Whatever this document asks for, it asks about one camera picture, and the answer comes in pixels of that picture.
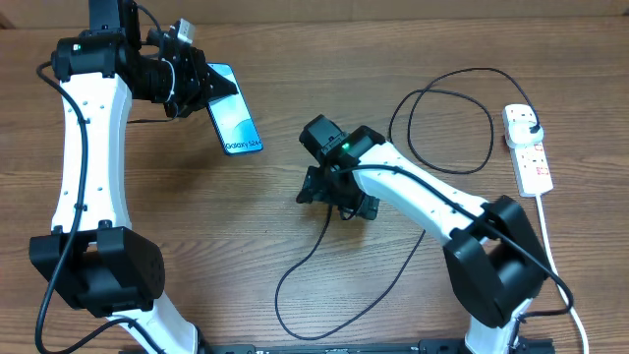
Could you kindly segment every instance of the white robotic arm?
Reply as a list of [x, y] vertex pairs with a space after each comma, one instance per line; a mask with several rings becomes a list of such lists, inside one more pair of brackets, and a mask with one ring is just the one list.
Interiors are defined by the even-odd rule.
[[[146, 43], [159, 47], [158, 59], [141, 56], [138, 9], [131, 0], [90, 0], [90, 29], [60, 39], [51, 62], [38, 68], [67, 98], [63, 180], [52, 234], [33, 237], [29, 245], [30, 261], [50, 282], [35, 329], [42, 353], [48, 353], [41, 334], [52, 289], [72, 308], [120, 324], [150, 354], [209, 350], [199, 329], [164, 293], [159, 248], [132, 230], [124, 184], [125, 131], [133, 99], [163, 103], [167, 116], [186, 117], [238, 91], [191, 46], [194, 26], [183, 19], [168, 32], [149, 32]], [[52, 66], [60, 87], [42, 76], [45, 65]], [[87, 147], [87, 162], [82, 147]], [[78, 202], [81, 193], [85, 197]], [[77, 207], [82, 212], [76, 213]]]
[[318, 116], [306, 126], [300, 142], [320, 167], [309, 168], [298, 203], [321, 201], [367, 219], [375, 218], [378, 200], [399, 209], [443, 247], [455, 295], [472, 315], [457, 353], [510, 353], [518, 343], [514, 337], [518, 317], [538, 295], [545, 274], [505, 244], [489, 255], [482, 244], [492, 236], [485, 229], [490, 223], [538, 260], [545, 260], [519, 205], [506, 197], [491, 204], [452, 188], [368, 127], [347, 134]]
[[[361, 165], [401, 167], [428, 182], [472, 214], [481, 216], [485, 212], [482, 208], [482, 205], [487, 203], [485, 199], [458, 191], [438, 180], [404, 157], [392, 143], [370, 148], [360, 156], [359, 166]], [[396, 207], [418, 225], [424, 227], [427, 234], [434, 237], [441, 246], [445, 246], [452, 240], [450, 234], [454, 229], [465, 229], [472, 224], [472, 220], [467, 216], [456, 212], [432, 192], [407, 176], [393, 171], [375, 169], [355, 170], [352, 173], [363, 192]], [[470, 353], [508, 353], [516, 317], [527, 310], [531, 301], [532, 299], [527, 299], [516, 308], [511, 315], [511, 321], [502, 327], [488, 327], [471, 317], [470, 328], [465, 336], [465, 345]]]

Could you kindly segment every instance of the smartphone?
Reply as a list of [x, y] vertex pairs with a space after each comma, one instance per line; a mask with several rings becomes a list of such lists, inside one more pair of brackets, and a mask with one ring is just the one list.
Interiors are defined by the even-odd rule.
[[207, 111], [223, 144], [225, 154], [233, 155], [262, 150], [262, 140], [257, 134], [254, 119], [238, 86], [232, 68], [227, 64], [208, 63], [210, 68], [236, 84], [238, 94], [211, 101]]

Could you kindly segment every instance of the wood grain surface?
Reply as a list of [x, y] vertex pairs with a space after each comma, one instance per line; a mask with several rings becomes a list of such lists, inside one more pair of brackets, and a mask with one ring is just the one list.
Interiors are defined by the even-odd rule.
[[[629, 0], [142, 0], [168, 26], [429, 19], [621, 16]], [[86, 0], [2, 0], [0, 14], [15, 29], [89, 26]], [[140, 15], [144, 25], [150, 18]]]
[[[77, 30], [0, 31], [0, 352], [34, 353], [35, 316], [46, 282], [29, 263], [29, 237], [47, 234], [62, 170], [61, 98], [34, 74], [60, 37]], [[196, 46], [232, 65], [264, 142], [257, 154], [223, 154], [207, 113], [127, 131], [126, 190], [134, 229], [166, 262], [166, 291], [210, 342], [305, 344], [280, 327], [273, 294], [280, 276], [313, 246], [324, 205], [297, 205], [314, 159], [298, 143], [324, 113], [346, 130], [384, 132], [400, 99], [449, 71], [491, 66], [518, 79], [539, 110], [555, 189], [544, 197], [553, 253], [576, 296], [594, 353], [626, 353], [629, 342], [629, 19], [528, 19], [220, 25], [198, 28]], [[522, 102], [490, 73], [452, 78], [496, 119], [487, 167], [471, 176], [433, 172], [493, 200], [518, 198], [500, 111]], [[405, 117], [394, 138], [403, 144]], [[131, 119], [163, 117], [135, 102]], [[418, 150], [455, 168], [479, 164], [488, 123], [475, 105], [427, 95], [413, 127]], [[376, 221], [333, 216], [319, 251], [285, 282], [280, 309], [302, 335], [323, 333], [360, 312], [393, 279], [421, 228], [387, 204]], [[547, 282], [535, 309], [561, 306]], [[320, 341], [413, 342], [460, 337], [468, 315], [452, 294], [443, 255], [427, 238], [393, 291], [359, 321]], [[61, 349], [102, 324], [55, 295], [45, 343]], [[523, 333], [580, 353], [569, 317], [532, 320]], [[135, 342], [114, 328], [85, 353]]]

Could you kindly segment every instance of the white cable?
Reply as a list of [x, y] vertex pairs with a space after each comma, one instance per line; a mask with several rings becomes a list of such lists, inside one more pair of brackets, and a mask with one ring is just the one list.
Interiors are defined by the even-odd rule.
[[173, 85], [170, 87], [170, 93], [168, 94], [168, 98], [166, 99], [166, 103], [168, 103], [168, 102], [170, 102], [170, 98], [172, 98], [173, 95], [175, 94], [175, 67], [173, 67], [173, 64], [171, 62], [169, 62], [168, 60], [166, 60], [164, 58], [161, 58], [161, 61], [164, 61], [168, 65], [170, 65], [170, 71], [173, 73]]
[[[557, 267], [554, 264], [554, 259], [552, 258], [552, 252], [550, 251], [550, 242], [548, 241], [548, 231], [546, 230], [546, 219], [543, 215], [543, 207], [542, 207], [542, 196], [535, 195], [535, 201], [538, 203], [538, 213], [540, 214], [540, 225], [542, 226], [542, 237], [543, 237], [543, 247], [546, 250], [546, 256], [548, 257], [548, 262], [550, 263], [550, 269], [559, 275], [557, 271]], [[563, 292], [561, 287], [557, 286], [559, 289], [559, 294], [561, 294], [561, 298], [563, 302], [568, 305], [568, 298], [566, 297], [566, 293]], [[581, 341], [583, 342], [583, 354], [590, 354], [590, 344], [588, 343], [588, 335], [586, 334], [586, 329], [583, 327], [581, 323], [581, 319], [579, 315], [577, 315], [577, 310], [575, 310], [574, 306], [570, 309], [570, 315], [572, 319], [574, 319], [574, 324], [579, 329], [579, 334], [581, 334]]]

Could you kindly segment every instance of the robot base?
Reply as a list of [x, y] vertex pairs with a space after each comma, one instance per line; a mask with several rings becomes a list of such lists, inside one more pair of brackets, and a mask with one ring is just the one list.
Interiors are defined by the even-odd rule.
[[[555, 354], [552, 339], [520, 337], [513, 354]], [[143, 354], [120, 352], [120, 354]], [[311, 345], [256, 348], [252, 345], [212, 345], [211, 354], [470, 354], [463, 339], [425, 339], [419, 344]]]

